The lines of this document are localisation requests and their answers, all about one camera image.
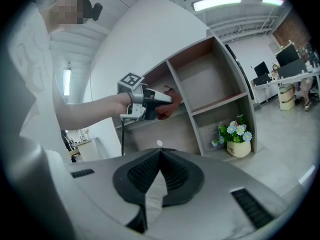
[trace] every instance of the forearm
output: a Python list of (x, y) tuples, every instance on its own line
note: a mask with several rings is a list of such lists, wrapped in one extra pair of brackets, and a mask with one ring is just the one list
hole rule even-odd
[(125, 114), (130, 103), (130, 96), (125, 92), (91, 102), (65, 104), (59, 109), (57, 118), (61, 129), (83, 129), (104, 119)]

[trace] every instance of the ceiling light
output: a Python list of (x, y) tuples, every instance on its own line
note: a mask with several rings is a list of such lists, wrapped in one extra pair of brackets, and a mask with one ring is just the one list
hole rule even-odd
[(64, 96), (70, 95), (70, 78), (71, 78), (71, 69), (63, 70), (63, 94)]
[(240, 3), (241, 0), (202, 0), (193, 3), (193, 9), (198, 12), (207, 8), (227, 5), (227, 4), (235, 4)]
[(262, 3), (273, 4), (277, 6), (281, 6), (284, 1), (283, 0), (262, 0)]

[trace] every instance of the bracelet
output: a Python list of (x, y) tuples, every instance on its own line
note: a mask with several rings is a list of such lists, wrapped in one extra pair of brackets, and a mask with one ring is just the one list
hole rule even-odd
[(134, 103), (133, 100), (132, 100), (132, 98), (131, 98), (130, 93), (129, 93), (128, 91), (127, 91), (126, 93), (127, 93), (127, 94), (129, 95), (129, 97), (130, 97), (131, 104)]

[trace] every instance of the shoe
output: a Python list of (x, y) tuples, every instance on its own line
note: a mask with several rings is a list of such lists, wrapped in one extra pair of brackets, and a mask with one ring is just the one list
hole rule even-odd
[(304, 111), (308, 111), (311, 105), (311, 101), (304, 105)]

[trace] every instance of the ceiling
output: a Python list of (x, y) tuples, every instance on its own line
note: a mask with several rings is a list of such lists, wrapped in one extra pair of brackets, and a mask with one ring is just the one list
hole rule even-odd
[[(40, 7), (54, 0), (37, 0)], [(118, 20), (139, 0), (90, 0), (103, 6), (98, 21), (88, 20), (76, 29), (51, 36), (50, 50), (57, 71), (58, 87), (62, 92), (62, 72), (72, 69), (69, 103), (80, 103), (86, 87), (90, 65), (102, 41)], [(169, 0), (183, 7), (211, 28), (224, 43), (272, 33), (291, 9), (285, 1), (282, 6), (262, 4), (262, 0), (242, 0), (240, 4), (223, 5), (195, 12), (192, 3), (199, 0)]]

